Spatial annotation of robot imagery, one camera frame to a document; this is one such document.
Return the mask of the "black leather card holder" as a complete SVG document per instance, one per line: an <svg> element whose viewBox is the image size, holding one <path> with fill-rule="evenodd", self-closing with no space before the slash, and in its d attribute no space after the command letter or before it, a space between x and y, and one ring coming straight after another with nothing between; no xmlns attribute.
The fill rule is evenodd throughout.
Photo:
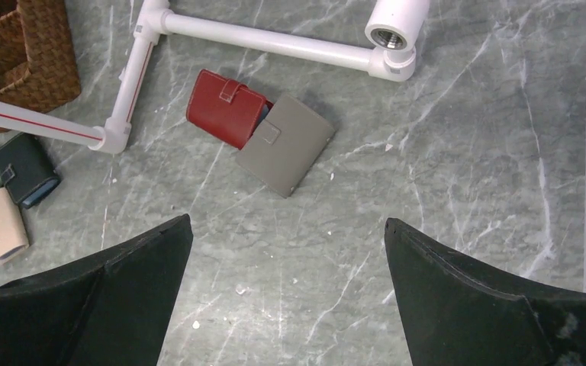
<svg viewBox="0 0 586 366"><path fill-rule="evenodd" d="M40 141L26 133L0 146L0 177L11 199L26 210L38 205L61 182Z"/></svg>

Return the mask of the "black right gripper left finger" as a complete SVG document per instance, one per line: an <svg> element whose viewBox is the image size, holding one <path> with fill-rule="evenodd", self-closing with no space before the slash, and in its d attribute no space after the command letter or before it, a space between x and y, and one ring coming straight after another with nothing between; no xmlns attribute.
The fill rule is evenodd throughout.
<svg viewBox="0 0 586 366"><path fill-rule="evenodd" d="M0 365L155 365L192 248L175 217L0 287Z"/></svg>

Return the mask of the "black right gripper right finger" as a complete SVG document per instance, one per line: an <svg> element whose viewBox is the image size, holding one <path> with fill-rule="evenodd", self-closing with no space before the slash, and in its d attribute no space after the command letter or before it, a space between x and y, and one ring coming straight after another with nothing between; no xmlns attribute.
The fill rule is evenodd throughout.
<svg viewBox="0 0 586 366"><path fill-rule="evenodd" d="M586 293L522 278L397 218L385 248L415 365L586 365Z"/></svg>

